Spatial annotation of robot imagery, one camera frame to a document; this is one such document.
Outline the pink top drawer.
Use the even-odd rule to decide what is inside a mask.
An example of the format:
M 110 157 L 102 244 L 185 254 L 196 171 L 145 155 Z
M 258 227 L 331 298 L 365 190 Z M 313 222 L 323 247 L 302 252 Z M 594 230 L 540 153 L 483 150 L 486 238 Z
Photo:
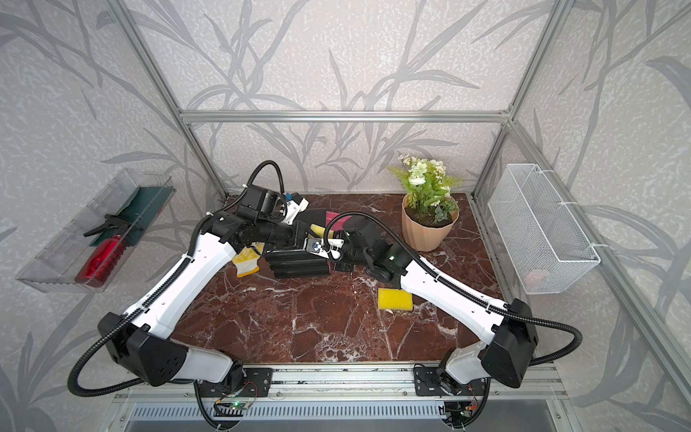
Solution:
M 339 214 L 338 214 L 337 212 L 327 211 L 327 212 L 326 212 L 326 219 L 325 219 L 325 221 L 326 221 L 327 224 L 329 224 L 329 223 L 331 223 L 331 221 L 333 221 L 334 219 L 336 219 L 338 216 L 339 216 Z M 345 217 L 343 217 L 343 218 L 341 218 L 341 219 L 338 219 L 338 220 L 331 226 L 329 232 L 343 230 L 345 222 L 348 221 L 349 219 L 350 219 L 350 216 L 345 216 Z

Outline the bright yellow foam sponge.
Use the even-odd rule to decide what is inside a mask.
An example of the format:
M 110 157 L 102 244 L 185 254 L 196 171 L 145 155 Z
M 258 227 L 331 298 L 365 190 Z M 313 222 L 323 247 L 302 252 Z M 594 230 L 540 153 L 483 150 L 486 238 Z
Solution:
M 379 288 L 377 306 L 382 311 L 412 311 L 413 295 L 399 289 Z

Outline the black drawer unit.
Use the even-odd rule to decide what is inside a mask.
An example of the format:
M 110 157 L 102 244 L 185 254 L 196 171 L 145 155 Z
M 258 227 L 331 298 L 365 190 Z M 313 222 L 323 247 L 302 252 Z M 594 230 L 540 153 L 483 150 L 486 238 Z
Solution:
M 293 221 L 292 227 L 297 242 L 293 246 L 267 246 L 264 259 L 276 279 L 312 277 L 330 274 L 329 261 L 305 250 L 305 242 L 314 232 L 311 225 L 324 228 L 328 216 L 334 216 L 325 208 L 308 209 L 300 212 Z

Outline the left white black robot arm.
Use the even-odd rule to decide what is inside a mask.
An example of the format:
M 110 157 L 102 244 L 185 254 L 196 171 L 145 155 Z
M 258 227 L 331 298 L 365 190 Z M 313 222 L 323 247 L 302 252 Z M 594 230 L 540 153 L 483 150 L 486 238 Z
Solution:
M 189 250 L 138 302 L 122 315 L 107 314 L 99 330 L 118 365 L 142 383 L 160 386 L 176 380 L 222 385 L 234 392 L 243 385 L 239 360 L 170 338 L 182 315 L 221 268 L 253 243 L 302 246 L 307 234 L 297 221 L 308 201 L 299 194 L 278 194 L 248 187 L 235 212 L 217 211 L 196 226 Z

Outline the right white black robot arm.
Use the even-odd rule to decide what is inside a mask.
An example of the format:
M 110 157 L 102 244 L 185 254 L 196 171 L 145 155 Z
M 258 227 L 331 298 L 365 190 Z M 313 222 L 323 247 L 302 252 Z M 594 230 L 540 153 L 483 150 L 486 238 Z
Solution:
M 534 325 L 520 320 L 532 316 L 525 303 L 508 304 L 471 289 L 405 244 L 388 243 L 381 225 L 362 215 L 336 231 L 329 256 L 338 265 L 363 266 L 378 281 L 431 302 L 479 339 L 452 349 L 440 362 L 437 375 L 446 392 L 456 394 L 461 386 L 485 378 L 521 386 L 538 342 Z

